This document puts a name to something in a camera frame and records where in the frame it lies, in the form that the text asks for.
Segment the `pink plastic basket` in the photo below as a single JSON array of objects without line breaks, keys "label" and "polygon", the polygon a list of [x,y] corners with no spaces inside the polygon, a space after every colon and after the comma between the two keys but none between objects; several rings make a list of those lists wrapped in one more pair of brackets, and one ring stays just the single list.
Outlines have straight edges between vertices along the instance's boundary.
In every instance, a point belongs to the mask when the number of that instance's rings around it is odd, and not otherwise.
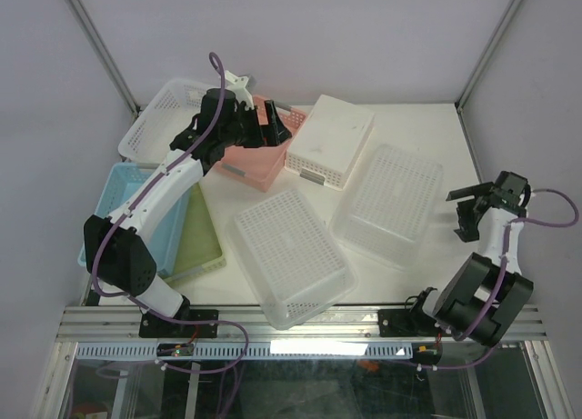
[{"label": "pink plastic basket", "polygon": [[[286,129],[295,136],[305,122],[307,113],[280,103],[276,103],[276,110]],[[257,149],[228,147],[225,157],[213,166],[212,171],[267,192],[284,167],[286,151],[291,142],[287,140],[277,147]]]}]

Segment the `cream white small basket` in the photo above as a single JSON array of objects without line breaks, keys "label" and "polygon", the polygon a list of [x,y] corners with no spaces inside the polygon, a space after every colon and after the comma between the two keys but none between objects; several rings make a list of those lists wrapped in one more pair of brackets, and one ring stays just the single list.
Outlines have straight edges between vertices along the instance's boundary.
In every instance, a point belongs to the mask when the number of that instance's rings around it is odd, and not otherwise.
[{"label": "cream white small basket", "polygon": [[342,191],[374,122],[373,111],[320,95],[286,150],[285,169]]}]

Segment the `translucent white shallow basket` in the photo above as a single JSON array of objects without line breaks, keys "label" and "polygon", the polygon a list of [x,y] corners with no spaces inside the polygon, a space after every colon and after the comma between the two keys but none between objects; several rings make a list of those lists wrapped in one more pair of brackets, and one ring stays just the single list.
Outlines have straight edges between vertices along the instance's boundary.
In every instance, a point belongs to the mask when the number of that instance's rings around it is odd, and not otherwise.
[{"label": "translucent white shallow basket", "polygon": [[186,79],[166,83],[122,138],[118,153],[134,163],[159,165],[176,135],[199,113],[210,88],[214,86]]}]

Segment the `large white perforated basket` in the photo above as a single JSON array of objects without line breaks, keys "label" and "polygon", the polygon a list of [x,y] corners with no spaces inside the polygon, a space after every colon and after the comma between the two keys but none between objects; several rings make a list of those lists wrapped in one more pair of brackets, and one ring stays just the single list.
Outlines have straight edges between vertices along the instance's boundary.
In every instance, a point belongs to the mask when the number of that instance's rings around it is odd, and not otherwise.
[{"label": "large white perforated basket", "polygon": [[233,216],[227,226],[266,320],[288,330],[339,303],[356,274],[313,206],[288,189]]}]

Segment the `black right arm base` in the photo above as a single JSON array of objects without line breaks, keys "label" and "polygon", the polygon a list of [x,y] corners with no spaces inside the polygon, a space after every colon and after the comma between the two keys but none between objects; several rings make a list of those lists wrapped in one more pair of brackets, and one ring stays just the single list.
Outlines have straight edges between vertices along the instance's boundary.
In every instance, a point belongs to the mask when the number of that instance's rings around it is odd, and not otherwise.
[{"label": "black right arm base", "polygon": [[381,337],[451,337],[449,327],[433,316],[439,292],[428,287],[419,294],[409,296],[398,308],[377,311],[377,323]]}]

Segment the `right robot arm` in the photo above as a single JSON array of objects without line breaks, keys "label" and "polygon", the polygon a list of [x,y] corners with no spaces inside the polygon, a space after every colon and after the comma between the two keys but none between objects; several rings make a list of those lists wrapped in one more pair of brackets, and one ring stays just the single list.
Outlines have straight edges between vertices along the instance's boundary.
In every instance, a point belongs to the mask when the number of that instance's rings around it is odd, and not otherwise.
[{"label": "right robot arm", "polygon": [[451,191],[457,203],[456,235],[478,248],[443,291],[428,287],[406,313],[407,326],[419,335],[448,330],[492,347],[504,336],[533,294],[533,282],[517,260],[518,237],[531,196],[528,180],[503,171],[493,182]]}]

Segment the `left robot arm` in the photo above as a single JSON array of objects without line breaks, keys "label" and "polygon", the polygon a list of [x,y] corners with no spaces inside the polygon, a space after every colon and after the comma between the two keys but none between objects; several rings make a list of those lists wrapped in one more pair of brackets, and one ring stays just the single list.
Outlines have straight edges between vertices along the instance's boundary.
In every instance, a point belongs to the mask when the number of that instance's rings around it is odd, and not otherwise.
[{"label": "left robot arm", "polygon": [[232,91],[211,88],[200,111],[176,135],[162,163],[122,205],[105,217],[91,215],[84,224],[85,262],[95,290],[112,285],[158,318],[168,334],[185,333],[189,301],[159,275],[147,242],[176,202],[220,162],[231,146],[279,147],[292,134],[274,101],[264,102],[261,123],[250,102]]}]

